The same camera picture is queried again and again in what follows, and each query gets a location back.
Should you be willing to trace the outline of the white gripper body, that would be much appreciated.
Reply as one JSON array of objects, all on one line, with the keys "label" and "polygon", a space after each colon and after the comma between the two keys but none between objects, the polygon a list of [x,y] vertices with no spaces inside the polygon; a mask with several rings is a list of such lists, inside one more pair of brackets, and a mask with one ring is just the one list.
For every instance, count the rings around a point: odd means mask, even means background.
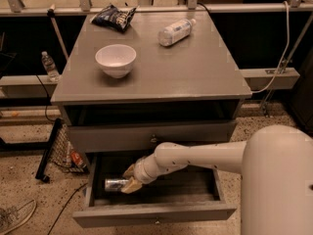
[{"label": "white gripper body", "polygon": [[135,163],[134,177],[143,184],[150,184],[159,177],[159,167],[154,156],[139,159]]}]

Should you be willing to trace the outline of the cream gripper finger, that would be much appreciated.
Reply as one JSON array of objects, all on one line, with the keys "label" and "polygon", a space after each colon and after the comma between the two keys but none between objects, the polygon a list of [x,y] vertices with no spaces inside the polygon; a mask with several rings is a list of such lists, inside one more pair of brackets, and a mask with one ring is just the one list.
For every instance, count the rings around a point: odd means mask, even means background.
[{"label": "cream gripper finger", "polygon": [[130,194],[140,190],[141,188],[142,183],[134,177],[130,177],[128,182],[121,188],[121,192],[125,194]]},{"label": "cream gripper finger", "polygon": [[135,165],[132,164],[127,170],[124,171],[122,176],[126,179],[132,177],[134,175],[134,169],[135,169]]}]

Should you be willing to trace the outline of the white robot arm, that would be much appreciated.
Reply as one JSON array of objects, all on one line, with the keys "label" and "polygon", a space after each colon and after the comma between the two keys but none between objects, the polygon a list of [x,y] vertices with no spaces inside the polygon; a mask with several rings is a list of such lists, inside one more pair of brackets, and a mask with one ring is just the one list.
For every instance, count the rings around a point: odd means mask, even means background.
[{"label": "white robot arm", "polygon": [[313,235],[313,140],[284,125],[247,141],[201,146],[161,143],[125,172],[126,194],[188,165],[238,173],[241,235]]}]

